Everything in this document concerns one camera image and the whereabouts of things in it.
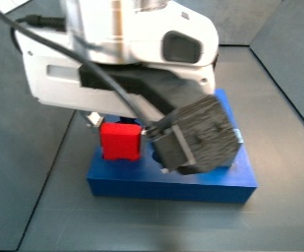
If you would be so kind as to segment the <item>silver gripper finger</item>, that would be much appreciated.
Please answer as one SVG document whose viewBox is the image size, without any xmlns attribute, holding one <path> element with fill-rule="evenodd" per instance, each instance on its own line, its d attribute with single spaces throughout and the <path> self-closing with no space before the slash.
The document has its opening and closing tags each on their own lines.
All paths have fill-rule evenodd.
<svg viewBox="0 0 304 252">
<path fill-rule="evenodd" d="M 86 115 L 86 121 L 90 128 L 100 128 L 104 124 L 105 117 L 98 112 L 92 112 Z"/>
</svg>

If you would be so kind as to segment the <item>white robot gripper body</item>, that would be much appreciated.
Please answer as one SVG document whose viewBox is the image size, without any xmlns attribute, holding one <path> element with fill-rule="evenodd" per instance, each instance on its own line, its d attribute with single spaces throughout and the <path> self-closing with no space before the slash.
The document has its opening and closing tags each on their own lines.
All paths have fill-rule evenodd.
<svg viewBox="0 0 304 252">
<path fill-rule="evenodd" d="M 105 67 L 139 65 L 216 89 L 219 34 L 212 21 L 175 0 L 61 0 L 65 30 L 33 32 Z M 17 35 L 33 96 L 46 105 L 131 117 L 112 91 L 82 86 L 82 64 L 24 34 Z"/>
</svg>

